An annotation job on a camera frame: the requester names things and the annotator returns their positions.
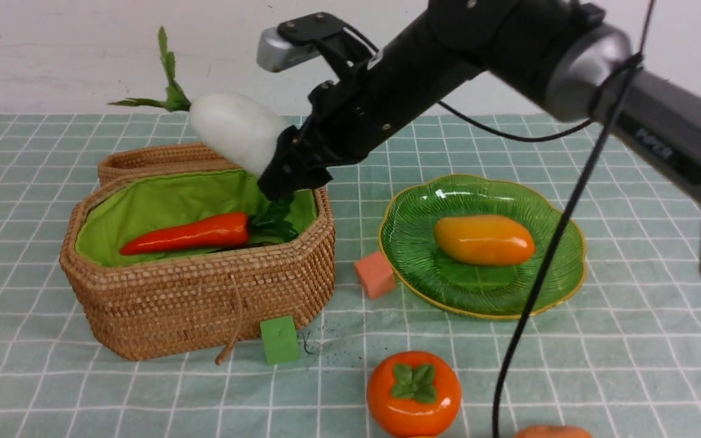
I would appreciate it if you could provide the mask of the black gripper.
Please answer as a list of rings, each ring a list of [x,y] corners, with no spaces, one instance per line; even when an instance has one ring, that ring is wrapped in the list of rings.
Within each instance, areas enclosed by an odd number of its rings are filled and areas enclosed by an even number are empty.
[[[328,167],[364,160],[481,72],[438,41],[425,12],[370,57],[362,56],[362,43],[347,27],[328,12],[278,25],[285,41],[322,55],[338,80],[315,87],[308,97],[308,120],[278,137],[274,156],[258,178],[270,201],[325,186],[332,178]]]

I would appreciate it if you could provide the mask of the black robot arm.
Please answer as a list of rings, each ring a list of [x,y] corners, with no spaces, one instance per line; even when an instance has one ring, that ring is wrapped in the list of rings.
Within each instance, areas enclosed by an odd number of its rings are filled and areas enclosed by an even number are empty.
[[[701,97],[643,70],[629,37],[604,17],[578,1],[431,1],[380,49],[328,12],[267,29],[262,69],[322,56],[338,80],[315,87],[305,125],[278,137],[259,188],[275,200],[325,186],[328,167],[361,162],[490,72],[559,121],[601,123],[701,207]]]

